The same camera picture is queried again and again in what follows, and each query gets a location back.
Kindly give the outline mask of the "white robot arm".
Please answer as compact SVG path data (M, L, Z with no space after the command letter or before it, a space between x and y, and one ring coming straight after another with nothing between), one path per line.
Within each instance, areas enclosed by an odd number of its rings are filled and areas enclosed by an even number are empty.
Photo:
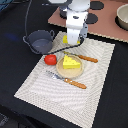
M48 3L67 7L67 41L75 45L87 19L90 0L48 0Z

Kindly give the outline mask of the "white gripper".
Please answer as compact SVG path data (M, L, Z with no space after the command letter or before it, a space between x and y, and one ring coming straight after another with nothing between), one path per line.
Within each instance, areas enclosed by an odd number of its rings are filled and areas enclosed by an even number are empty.
M87 11L75 12L67 10L67 41L70 45L76 45L80 37L87 37L88 25L85 23L87 17Z

